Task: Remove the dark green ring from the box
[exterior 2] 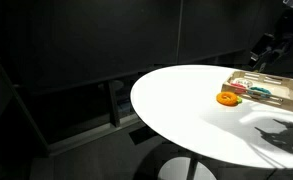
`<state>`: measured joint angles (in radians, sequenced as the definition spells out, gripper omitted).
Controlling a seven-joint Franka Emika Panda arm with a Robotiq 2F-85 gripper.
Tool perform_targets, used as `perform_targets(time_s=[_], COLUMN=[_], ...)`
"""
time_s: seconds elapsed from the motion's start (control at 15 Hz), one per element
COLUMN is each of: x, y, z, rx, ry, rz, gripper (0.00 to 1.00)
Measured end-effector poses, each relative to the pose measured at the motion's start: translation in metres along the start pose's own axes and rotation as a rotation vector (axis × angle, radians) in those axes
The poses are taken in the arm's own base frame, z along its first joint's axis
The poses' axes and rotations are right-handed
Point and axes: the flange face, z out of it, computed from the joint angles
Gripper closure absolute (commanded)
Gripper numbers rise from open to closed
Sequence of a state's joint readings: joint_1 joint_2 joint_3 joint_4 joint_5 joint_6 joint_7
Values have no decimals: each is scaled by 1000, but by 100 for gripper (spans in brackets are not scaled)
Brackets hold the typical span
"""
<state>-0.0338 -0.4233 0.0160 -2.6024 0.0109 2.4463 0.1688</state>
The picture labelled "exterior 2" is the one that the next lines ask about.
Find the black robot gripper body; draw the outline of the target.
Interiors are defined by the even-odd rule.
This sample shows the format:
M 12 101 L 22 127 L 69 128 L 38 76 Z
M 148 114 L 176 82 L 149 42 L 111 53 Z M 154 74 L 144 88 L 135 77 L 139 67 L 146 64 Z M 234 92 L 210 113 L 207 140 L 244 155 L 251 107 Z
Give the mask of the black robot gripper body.
M 287 54 L 292 45 L 293 37 L 290 34 L 264 34 L 250 51 L 248 65 L 255 72 L 263 72 L 267 66 L 271 66 Z

